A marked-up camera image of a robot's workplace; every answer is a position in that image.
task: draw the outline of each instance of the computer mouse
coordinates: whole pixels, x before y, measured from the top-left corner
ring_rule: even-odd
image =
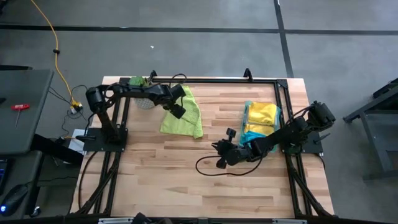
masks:
[[[26,184],[18,184],[13,187],[1,202],[0,214],[4,217],[14,214],[27,193],[28,188]]]

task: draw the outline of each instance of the green object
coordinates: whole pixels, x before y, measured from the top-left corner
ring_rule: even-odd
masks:
[[[170,112],[167,112],[166,117],[160,126],[160,132],[165,134],[182,134],[193,136],[193,138],[200,138],[203,136],[201,127],[200,110],[195,102],[191,89],[188,86],[182,86],[186,96],[182,98],[185,113],[181,119],[176,118]],[[177,100],[177,104],[181,105],[181,98]]]
[[[130,85],[138,85],[138,86],[149,86],[149,83],[144,77],[131,77],[129,81]]]

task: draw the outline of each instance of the red screwdriver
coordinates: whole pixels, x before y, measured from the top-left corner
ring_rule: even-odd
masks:
[[[18,124],[18,120],[19,120],[19,114],[21,113],[21,110],[26,110],[29,109],[29,105],[13,105],[11,107],[11,109],[13,110],[18,110],[18,116],[17,116],[17,120],[15,122],[15,129],[17,129],[17,124]]]

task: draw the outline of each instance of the lime green towel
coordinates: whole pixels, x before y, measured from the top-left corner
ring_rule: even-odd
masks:
[[[181,119],[176,118],[170,112],[167,112],[166,117],[160,126],[160,132],[165,134],[182,134],[193,136],[193,138],[200,138],[203,136],[201,128],[200,110],[195,102],[191,89],[189,86],[182,86],[186,96],[182,98],[183,107],[186,112]],[[181,99],[177,100],[177,104],[181,105]]]

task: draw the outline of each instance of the wooden table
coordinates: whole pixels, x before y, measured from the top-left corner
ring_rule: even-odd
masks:
[[[119,79],[104,77],[103,84],[118,82]],[[293,111],[308,106],[304,80],[291,78],[288,84]],[[201,139],[159,133],[166,112],[159,106],[141,110],[131,101],[127,122],[129,137],[119,166],[112,216],[131,217],[142,212],[148,217],[293,218],[286,162],[280,151],[270,153],[257,170],[242,177],[206,177],[195,170],[199,158],[216,155],[211,143],[226,138],[227,128],[237,130],[234,139],[237,142],[246,100],[276,103],[273,86],[220,83],[187,85],[201,110]],[[112,108],[108,110],[110,116],[112,111]],[[93,126],[100,125],[95,117]],[[88,165],[82,184],[83,203],[98,185],[103,157],[104,153],[97,153]],[[324,208],[333,213],[321,160],[315,155],[303,154],[302,157],[309,189]],[[88,156],[83,161],[82,169],[87,159]],[[243,162],[228,167],[227,171],[242,173],[255,165]],[[216,159],[205,160],[200,164],[200,169],[206,173],[225,171],[216,168]],[[72,212],[78,208],[77,189]],[[301,190],[297,192],[300,208],[304,212]],[[102,207],[106,201],[106,197],[103,198]]]

